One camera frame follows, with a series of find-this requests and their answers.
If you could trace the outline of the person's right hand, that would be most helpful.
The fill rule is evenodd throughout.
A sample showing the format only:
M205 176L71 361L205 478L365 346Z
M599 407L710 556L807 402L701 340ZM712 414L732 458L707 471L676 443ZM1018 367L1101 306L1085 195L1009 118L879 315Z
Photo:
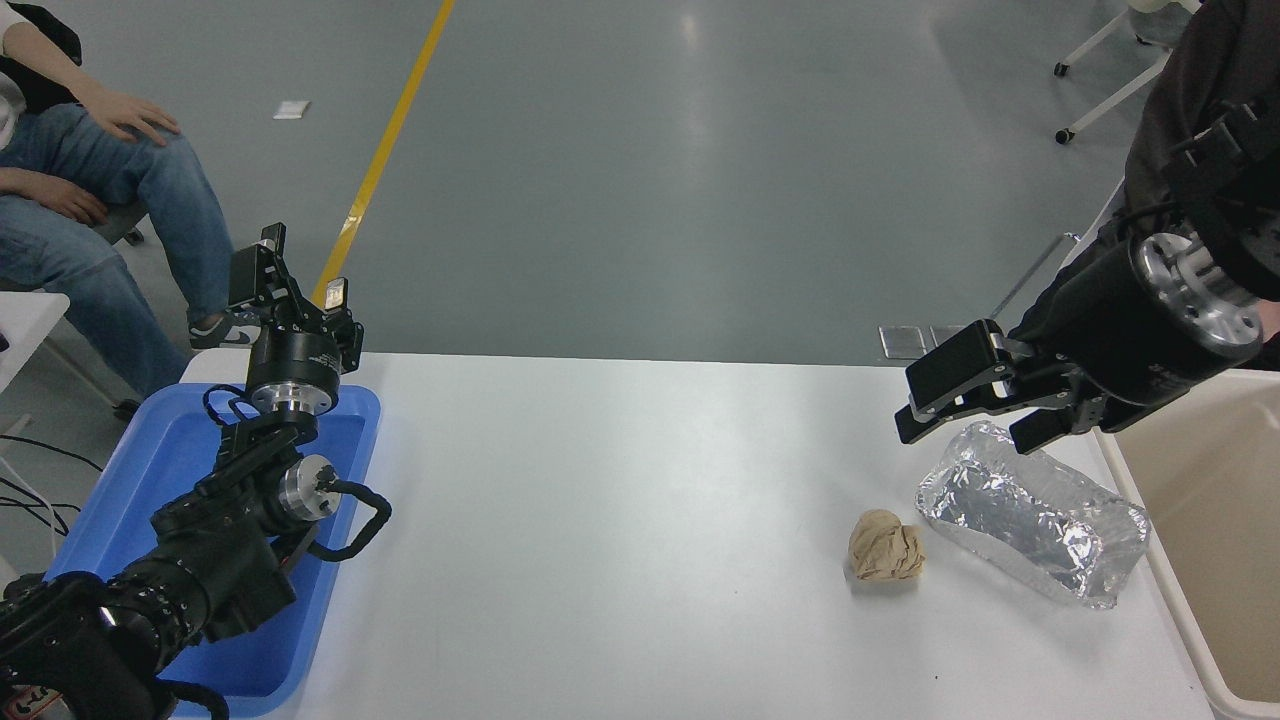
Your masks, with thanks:
M108 205L78 184L54 176L36 174L28 181L26 197L84 225L101 225Z

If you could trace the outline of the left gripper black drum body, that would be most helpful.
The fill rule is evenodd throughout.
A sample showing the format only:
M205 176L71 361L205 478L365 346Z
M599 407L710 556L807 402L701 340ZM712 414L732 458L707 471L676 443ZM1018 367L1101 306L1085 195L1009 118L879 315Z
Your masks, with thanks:
M250 350L244 388L253 392L294 383L337 393L340 360L339 346L328 334L270 327L261 331Z

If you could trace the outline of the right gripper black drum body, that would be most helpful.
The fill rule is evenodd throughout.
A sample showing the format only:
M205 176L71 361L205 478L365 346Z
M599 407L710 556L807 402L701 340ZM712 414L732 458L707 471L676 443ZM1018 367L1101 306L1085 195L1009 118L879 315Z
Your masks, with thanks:
M1123 430L1219 372L1219 355L1139 268L1138 245L1117 245L1036 304L1028 340L1074 363L1106 395L1100 428Z

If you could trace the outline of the person's left hand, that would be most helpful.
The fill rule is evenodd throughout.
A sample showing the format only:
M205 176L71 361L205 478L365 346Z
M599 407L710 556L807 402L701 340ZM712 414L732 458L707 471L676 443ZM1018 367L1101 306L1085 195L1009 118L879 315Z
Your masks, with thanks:
M157 146L165 146L166 141L161 136L161 129L170 135L180 133L177 119L156 102L146 99L101 85L88 85L70 92L99 127L111 137L127 143L136 142L137 137L141 136Z

